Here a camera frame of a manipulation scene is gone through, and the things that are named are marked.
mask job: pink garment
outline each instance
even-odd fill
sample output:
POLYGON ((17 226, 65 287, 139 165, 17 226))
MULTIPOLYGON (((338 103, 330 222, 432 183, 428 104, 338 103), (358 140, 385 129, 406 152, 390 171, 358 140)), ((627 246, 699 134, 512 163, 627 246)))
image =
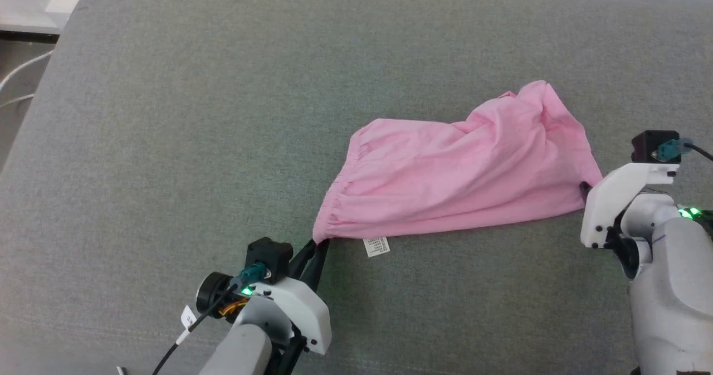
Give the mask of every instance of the pink garment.
POLYGON ((313 238, 375 238, 538 220, 584 207, 602 174, 584 128, 545 81, 466 121, 377 119, 351 137, 313 238))

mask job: gray upholstered cushion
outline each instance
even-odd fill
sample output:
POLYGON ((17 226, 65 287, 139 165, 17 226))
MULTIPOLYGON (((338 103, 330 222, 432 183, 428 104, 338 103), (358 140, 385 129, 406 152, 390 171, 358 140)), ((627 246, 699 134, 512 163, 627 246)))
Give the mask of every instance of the gray upholstered cushion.
MULTIPOLYGON (((81 0, 0 174, 0 334, 145 373, 207 273, 310 238, 352 132, 461 120, 550 81, 601 169, 670 128, 713 147, 713 16, 581 0, 81 0)), ((713 202, 710 162, 675 187, 713 202)), ((628 373, 626 280, 581 213, 333 242, 327 357, 298 373, 628 373)), ((196 373, 208 321, 166 373, 196 373)))

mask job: green indicator light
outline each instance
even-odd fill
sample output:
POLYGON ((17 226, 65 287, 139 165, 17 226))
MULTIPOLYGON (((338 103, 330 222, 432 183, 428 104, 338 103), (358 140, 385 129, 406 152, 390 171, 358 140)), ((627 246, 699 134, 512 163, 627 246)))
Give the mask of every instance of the green indicator light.
POLYGON ((685 210, 678 210, 678 212, 681 214, 682 217, 684 218, 693 218, 690 213, 686 212, 685 210))

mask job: white tag with printed text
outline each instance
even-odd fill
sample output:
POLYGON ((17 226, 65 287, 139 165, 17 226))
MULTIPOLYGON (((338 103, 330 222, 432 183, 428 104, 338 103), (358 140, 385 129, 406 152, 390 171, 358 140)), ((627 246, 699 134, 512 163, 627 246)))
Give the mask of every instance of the white tag with printed text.
POLYGON ((364 238, 364 247, 367 248, 367 256, 369 256, 369 258, 390 251, 389 241, 387 241, 385 237, 364 238))
POLYGON ((193 314, 189 306, 185 306, 183 309, 183 314, 180 315, 180 321, 186 329, 196 322, 196 315, 193 314))

